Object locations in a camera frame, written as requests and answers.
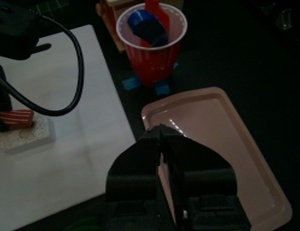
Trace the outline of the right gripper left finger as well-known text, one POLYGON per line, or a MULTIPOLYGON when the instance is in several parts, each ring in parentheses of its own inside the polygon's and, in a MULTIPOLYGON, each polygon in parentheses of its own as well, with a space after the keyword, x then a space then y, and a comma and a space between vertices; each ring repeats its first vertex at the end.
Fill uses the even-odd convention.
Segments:
POLYGON ((146 131, 106 176, 105 231, 175 231, 158 178, 161 127, 146 131))

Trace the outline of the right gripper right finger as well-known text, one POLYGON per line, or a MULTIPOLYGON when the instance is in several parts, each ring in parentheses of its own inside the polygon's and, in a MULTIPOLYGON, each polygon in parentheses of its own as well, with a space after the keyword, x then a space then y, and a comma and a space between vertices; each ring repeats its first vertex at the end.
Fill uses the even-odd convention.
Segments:
POLYGON ((159 127, 159 142, 179 231, 250 231, 229 162, 165 125, 159 127))

